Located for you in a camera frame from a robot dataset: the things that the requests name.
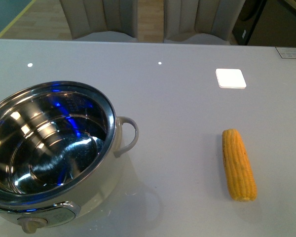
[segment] chair backrest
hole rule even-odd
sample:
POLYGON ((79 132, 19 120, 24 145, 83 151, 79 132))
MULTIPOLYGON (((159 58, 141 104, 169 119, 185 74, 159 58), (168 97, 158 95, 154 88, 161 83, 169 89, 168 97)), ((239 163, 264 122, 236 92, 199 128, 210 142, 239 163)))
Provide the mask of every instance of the chair backrest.
POLYGON ((196 32, 228 40, 245 0, 164 0, 164 38, 196 32))
POLYGON ((116 31, 137 38, 137 0, 60 0, 73 39, 116 31))

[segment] stainless steel pot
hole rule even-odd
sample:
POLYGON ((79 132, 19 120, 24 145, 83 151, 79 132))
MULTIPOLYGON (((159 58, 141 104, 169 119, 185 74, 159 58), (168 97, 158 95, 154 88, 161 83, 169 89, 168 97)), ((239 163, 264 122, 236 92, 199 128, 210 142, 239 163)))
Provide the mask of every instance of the stainless steel pot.
POLYGON ((0 215, 27 233, 64 224, 114 189, 138 127, 97 89, 56 81, 0 102, 0 215), (135 129, 121 148, 122 125, 135 129))

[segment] corn cob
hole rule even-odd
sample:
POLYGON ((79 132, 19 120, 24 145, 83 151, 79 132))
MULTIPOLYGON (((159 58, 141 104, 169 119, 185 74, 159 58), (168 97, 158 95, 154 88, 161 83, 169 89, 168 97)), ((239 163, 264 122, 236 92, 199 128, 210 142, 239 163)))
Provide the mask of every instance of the corn cob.
POLYGON ((228 191, 236 201, 253 201, 257 187, 240 133, 228 129, 222 133, 222 158, 228 191))

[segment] pot rim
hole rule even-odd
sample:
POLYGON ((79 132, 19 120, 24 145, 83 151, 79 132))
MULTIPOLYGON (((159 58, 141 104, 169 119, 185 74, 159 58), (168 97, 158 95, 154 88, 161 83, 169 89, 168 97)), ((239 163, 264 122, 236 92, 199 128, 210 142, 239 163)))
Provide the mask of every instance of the pot rim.
POLYGON ((116 136, 117 123, 114 108, 109 99, 101 91, 81 82, 66 80, 51 81, 36 84, 27 87, 23 90, 20 90, 0 102, 0 119, 5 117, 9 109, 11 109, 12 106, 16 103, 21 103, 26 99, 34 98, 35 96, 40 95, 42 92, 48 91, 49 93, 71 92, 87 96, 88 98, 94 100, 103 109, 106 115, 106 119, 108 121, 107 136, 104 145, 100 153, 96 157, 94 157, 92 163, 85 170, 83 170, 77 177, 75 177, 68 183, 65 183, 64 185, 57 186, 51 190, 36 194, 18 194, 0 189, 0 206, 16 207, 23 205, 32 205, 59 197, 60 195, 68 192, 69 190, 79 185, 84 179, 86 179, 93 172, 95 172, 95 169, 101 164, 103 159, 107 156, 107 154, 112 148, 116 136))

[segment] chair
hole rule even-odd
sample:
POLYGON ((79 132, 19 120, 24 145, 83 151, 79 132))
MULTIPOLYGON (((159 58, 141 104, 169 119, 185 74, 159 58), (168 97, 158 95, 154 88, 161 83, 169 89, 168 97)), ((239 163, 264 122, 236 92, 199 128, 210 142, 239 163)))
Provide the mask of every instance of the chair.
POLYGON ((74 40, 137 42, 137 0, 60 0, 74 40))
POLYGON ((164 43, 229 45, 245 0, 164 0, 164 43))

